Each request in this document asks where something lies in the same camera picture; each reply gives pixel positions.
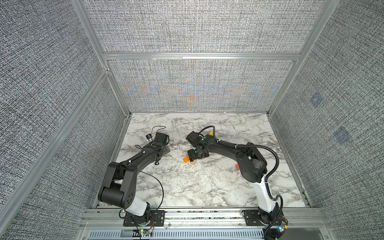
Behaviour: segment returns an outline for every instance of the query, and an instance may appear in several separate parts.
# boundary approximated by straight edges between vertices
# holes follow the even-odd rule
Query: robotic arm
[[[147,135],[147,139],[148,141],[152,139],[151,134]],[[149,224],[150,219],[153,219],[151,206],[135,196],[137,172],[141,172],[152,162],[158,165],[160,158],[170,152],[167,146],[168,142],[168,135],[157,132],[154,140],[145,145],[135,156],[124,162],[111,162],[107,166],[99,190],[99,201],[124,209],[132,215],[135,225],[136,223],[141,226]],[[116,183],[117,180],[121,179],[121,184]]]
[[[207,134],[204,136],[201,134],[202,131],[210,127],[214,130],[212,135]],[[259,202],[258,220],[262,224],[268,225],[268,227],[264,230],[266,238],[270,237],[274,239],[276,237],[280,237],[284,233],[288,224],[288,221],[284,218],[281,211],[283,207],[283,199],[280,195],[273,198],[268,186],[268,177],[278,167],[277,154],[268,147],[254,145],[250,142],[243,145],[222,141],[216,138],[214,126],[208,126],[202,129],[199,133],[192,131],[187,136],[187,140],[194,147],[188,151],[187,159],[189,159],[189,161],[195,161],[197,159],[208,157],[210,152],[217,153],[237,161],[241,175],[250,182],[256,192],[256,197]],[[276,165],[268,174],[266,169],[267,162],[257,149],[258,147],[272,152],[276,158]],[[278,198],[281,200],[280,207],[276,202]],[[267,234],[267,231],[276,221],[280,224],[280,226],[276,229],[277,232],[275,230],[271,230]]]

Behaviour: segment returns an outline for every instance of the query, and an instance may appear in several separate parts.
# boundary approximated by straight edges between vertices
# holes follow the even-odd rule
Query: enclosure
[[[89,228],[105,222],[120,234],[118,209],[97,194],[107,165],[135,155],[156,125],[170,152],[145,171],[162,182],[168,226],[192,229],[190,214],[251,230],[239,210],[258,200],[236,162],[183,162],[187,135],[215,125],[224,141],[277,152],[269,181],[287,233],[383,238],[383,1],[0,5],[2,240],[98,239]],[[260,152],[270,171],[273,155]],[[136,194],[158,206],[162,191],[139,174]]]

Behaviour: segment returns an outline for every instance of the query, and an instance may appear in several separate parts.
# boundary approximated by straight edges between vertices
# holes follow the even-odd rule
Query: marble tabletop
[[[159,165],[149,164],[143,171],[157,177],[164,187],[162,206],[168,207],[255,207],[258,205],[253,187],[235,168],[236,162],[219,154],[199,159],[196,165],[184,163],[192,146],[185,139],[191,131],[214,125],[216,136],[224,141],[262,144],[274,149],[280,158],[277,171],[269,177],[272,195],[280,194],[284,207],[305,207],[291,171],[265,114],[234,113],[134,113],[123,140],[117,162],[124,161],[139,150],[136,144],[148,143],[145,135],[152,127],[170,136],[170,152]],[[270,171],[275,165],[273,155],[260,149]],[[160,204],[162,191],[154,178],[139,173],[136,195],[151,206]]]

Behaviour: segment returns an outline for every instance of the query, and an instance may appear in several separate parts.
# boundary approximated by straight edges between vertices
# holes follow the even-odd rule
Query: orange block
[[[184,161],[185,163],[189,162],[189,156],[186,156],[186,157],[183,159],[183,161]]]

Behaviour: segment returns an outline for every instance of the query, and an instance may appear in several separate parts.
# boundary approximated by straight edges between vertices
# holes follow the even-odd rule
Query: textured wall panel
[[[267,111],[292,61],[110,60],[132,111]]]
[[[71,2],[2,1],[0,207],[101,66]]]
[[[326,0],[84,0],[105,51],[299,52]]]
[[[384,2],[342,0],[273,121],[339,240],[382,239]]]
[[[2,240],[73,239],[96,198],[124,118],[105,80]]]

